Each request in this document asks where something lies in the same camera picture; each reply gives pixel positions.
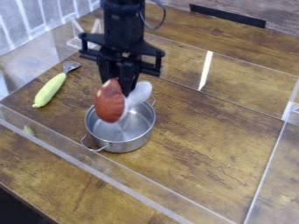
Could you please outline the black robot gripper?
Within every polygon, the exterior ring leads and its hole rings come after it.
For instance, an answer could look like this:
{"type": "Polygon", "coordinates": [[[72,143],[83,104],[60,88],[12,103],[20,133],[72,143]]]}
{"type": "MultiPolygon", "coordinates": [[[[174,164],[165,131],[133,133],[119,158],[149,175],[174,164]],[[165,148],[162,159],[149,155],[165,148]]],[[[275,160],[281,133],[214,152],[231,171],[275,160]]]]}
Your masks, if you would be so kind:
{"type": "Polygon", "coordinates": [[[145,40],[145,29],[158,29],[166,18],[162,2],[154,1],[163,9],[159,25],[146,22],[146,0],[102,0],[105,33],[79,35],[80,56],[98,62],[102,83],[119,77],[125,96],[137,88],[141,73],[161,75],[165,51],[145,40]]]}

